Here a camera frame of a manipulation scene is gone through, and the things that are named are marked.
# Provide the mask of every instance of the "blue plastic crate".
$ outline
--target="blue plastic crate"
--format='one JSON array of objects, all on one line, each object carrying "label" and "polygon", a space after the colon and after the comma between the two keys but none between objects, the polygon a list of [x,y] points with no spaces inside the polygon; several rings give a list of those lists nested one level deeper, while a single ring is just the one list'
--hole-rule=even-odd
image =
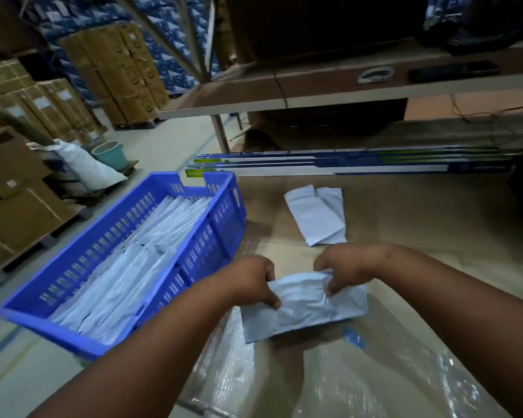
[{"label": "blue plastic crate", "polygon": [[[236,177],[226,172],[204,173],[203,177],[206,186],[186,187],[174,172],[148,175],[8,299],[0,316],[79,357],[94,360],[104,354],[184,289],[227,265],[236,253],[246,227]],[[212,199],[118,339],[104,345],[49,322],[47,317],[77,292],[95,267],[168,195]]]}]

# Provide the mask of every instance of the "pallet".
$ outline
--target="pallet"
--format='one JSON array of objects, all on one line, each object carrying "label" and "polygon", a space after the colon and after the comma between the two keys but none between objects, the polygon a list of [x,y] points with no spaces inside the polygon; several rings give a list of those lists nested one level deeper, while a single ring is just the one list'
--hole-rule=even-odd
[{"label": "pallet", "polygon": [[0,264],[0,284],[7,280],[8,270],[16,267],[21,262],[23,262],[23,260],[25,260],[31,253],[33,253],[38,246],[42,246],[44,248],[52,248],[56,245],[56,243],[58,243],[56,237],[63,230],[65,230],[75,221],[86,221],[93,216],[93,211],[83,205],[74,204],[68,206],[68,208],[73,210],[74,212],[74,215],[70,219],[60,224],[52,232],[44,235],[40,239],[37,239],[31,245],[27,246],[23,251],[16,253],[13,257]]},{"label": "pallet", "polygon": [[164,120],[161,119],[153,119],[148,120],[143,123],[129,123],[127,125],[112,125],[112,129],[120,132],[123,130],[144,130],[144,129],[155,129],[158,125],[160,125]]},{"label": "pallet", "polygon": [[[124,170],[121,170],[120,173],[126,177],[130,177],[135,173],[135,165],[138,164],[138,160],[128,161],[128,165]],[[118,186],[124,184],[124,182],[116,183],[108,188],[96,190],[94,192],[79,196],[76,198],[78,204],[84,205],[86,207],[95,207],[98,203],[104,200],[108,195],[110,195]]]}]

